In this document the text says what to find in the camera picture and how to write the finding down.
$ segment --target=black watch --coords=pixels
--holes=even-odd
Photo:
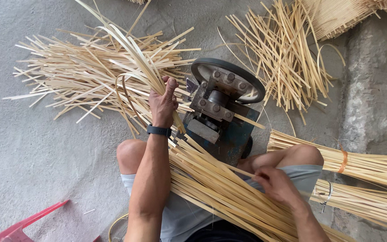
[[[161,134],[170,137],[171,129],[159,128],[149,124],[149,126],[147,126],[147,134]]]

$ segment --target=white shorts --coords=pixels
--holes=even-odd
[[[302,194],[311,194],[313,192],[316,181],[322,172],[322,166],[319,165],[291,165],[279,169],[283,170],[289,176],[299,191],[303,191]],[[120,176],[129,195],[131,195],[135,174],[121,174]],[[247,184],[264,192],[262,186],[249,179],[249,177],[244,175],[240,175],[240,177]],[[310,198],[304,196],[304,199],[308,201]],[[222,218],[170,192],[162,213],[160,237],[162,242],[184,242],[197,230],[219,220],[222,220]]]

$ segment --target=man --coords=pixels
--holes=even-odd
[[[163,96],[149,96],[153,126],[170,128],[178,107],[177,82],[168,76]],[[185,201],[170,190],[167,137],[150,134],[146,142],[125,140],[117,147],[122,181],[131,195],[125,242],[261,241],[254,234]],[[315,219],[308,197],[322,171],[323,158],[312,146],[299,145],[239,161],[238,168],[254,173],[246,182],[287,205],[294,216],[300,242],[330,242]]]

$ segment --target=right hand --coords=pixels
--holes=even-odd
[[[270,198],[285,204],[292,210],[304,200],[286,173],[271,166],[261,166],[255,172],[256,181]]]
[[[162,77],[167,83],[164,95],[160,96],[153,89],[150,90],[149,105],[152,112],[153,126],[159,128],[170,128],[174,122],[172,112],[178,108],[174,90],[178,83],[174,78],[168,76]]]

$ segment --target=floor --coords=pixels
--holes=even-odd
[[[90,6],[93,1],[85,1]],[[264,3],[271,6],[271,1]],[[186,53],[185,58],[214,57],[238,64],[222,43],[234,42],[236,30],[225,19],[239,18],[248,6],[258,14],[263,7],[255,0],[154,0],[133,33],[140,37],[163,30],[162,40],[194,26],[185,44],[205,51]],[[106,17],[128,29],[141,11],[137,4],[122,0],[103,0],[98,7]],[[304,126],[297,112],[289,112],[299,138],[336,147],[340,139],[348,151],[387,154],[387,14],[371,17],[348,33],[325,41],[335,45],[347,65],[332,48],[322,55],[328,72],[335,78],[328,106],[311,107]],[[0,1],[0,231],[13,223],[64,199],[66,206],[25,229],[35,241],[91,241],[98,235],[107,239],[110,224],[127,213],[129,196],[118,175],[116,146],[131,138],[123,118],[105,112],[100,120],[88,116],[79,124],[82,110],[73,109],[53,121],[59,112],[45,108],[51,99],[28,106],[35,99],[2,100],[6,96],[28,93],[20,78],[12,75],[16,60],[29,52],[15,47],[25,36],[55,36],[73,41],[57,28],[92,33],[85,27],[99,26],[90,13],[73,0]],[[292,134],[291,124],[281,108],[270,102],[260,123],[267,126],[253,132],[252,154],[266,152],[270,128]],[[350,183],[345,177],[324,172],[323,177]],[[317,218],[358,241],[386,241],[387,229],[370,224],[338,209],[312,203]]]

